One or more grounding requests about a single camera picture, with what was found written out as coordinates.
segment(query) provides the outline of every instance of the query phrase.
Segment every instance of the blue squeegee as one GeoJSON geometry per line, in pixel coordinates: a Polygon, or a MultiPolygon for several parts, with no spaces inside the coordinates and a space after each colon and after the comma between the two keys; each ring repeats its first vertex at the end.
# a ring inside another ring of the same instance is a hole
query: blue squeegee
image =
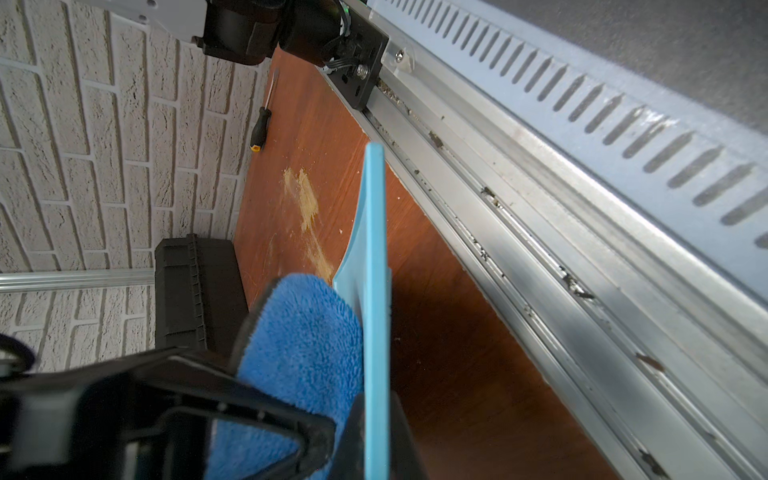
{"type": "Polygon", "coordinates": [[[389,308],[384,147],[366,146],[357,213],[333,288],[362,320],[366,480],[389,478],[389,308]]]}

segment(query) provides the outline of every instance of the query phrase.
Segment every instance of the wooden floor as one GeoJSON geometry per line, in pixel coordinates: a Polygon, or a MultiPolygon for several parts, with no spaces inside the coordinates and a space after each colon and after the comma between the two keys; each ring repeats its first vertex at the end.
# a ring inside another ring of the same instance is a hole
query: wooden floor
{"type": "MultiPolygon", "coordinates": [[[[275,67],[234,240],[249,303],[275,276],[330,281],[368,142],[315,68],[280,51],[275,67]]],[[[386,195],[392,388],[430,478],[616,478],[389,169],[386,195]]]]}

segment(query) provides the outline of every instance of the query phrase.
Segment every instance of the blue microfiber cloth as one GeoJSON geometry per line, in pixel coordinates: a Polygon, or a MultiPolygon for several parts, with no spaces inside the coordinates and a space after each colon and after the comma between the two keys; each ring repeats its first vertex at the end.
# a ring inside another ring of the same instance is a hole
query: blue microfiber cloth
{"type": "MultiPolygon", "coordinates": [[[[336,441],[362,391],[362,327],[320,278],[291,274],[263,304],[237,378],[277,399],[336,423],[336,441]]],[[[296,450],[276,433],[218,422],[206,480],[239,480],[296,450]]],[[[322,480],[331,462],[310,478],[322,480]]]]}

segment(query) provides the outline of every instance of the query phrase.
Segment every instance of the white brick wall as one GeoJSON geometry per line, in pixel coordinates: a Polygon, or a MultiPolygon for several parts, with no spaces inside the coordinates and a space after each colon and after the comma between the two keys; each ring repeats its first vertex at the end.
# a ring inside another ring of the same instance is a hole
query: white brick wall
{"type": "Polygon", "coordinates": [[[154,289],[149,286],[0,293],[0,333],[31,347],[39,372],[153,348],[153,318],[154,289]]]}
{"type": "Polygon", "coordinates": [[[152,266],[231,238],[268,65],[59,0],[0,0],[0,271],[152,266]]]}

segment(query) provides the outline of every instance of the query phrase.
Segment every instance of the screwdriver handle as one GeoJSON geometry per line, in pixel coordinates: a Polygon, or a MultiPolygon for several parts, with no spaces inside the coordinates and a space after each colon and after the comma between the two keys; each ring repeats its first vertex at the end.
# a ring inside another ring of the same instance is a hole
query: screwdriver handle
{"type": "Polygon", "coordinates": [[[261,148],[266,143],[266,130],[270,126],[271,117],[272,111],[269,108],[259,108],[259,118],[256,120],[256,125],[253,126],[253,131],[250,133],[250,149],[252,151],[261,151],[261,148]]]}

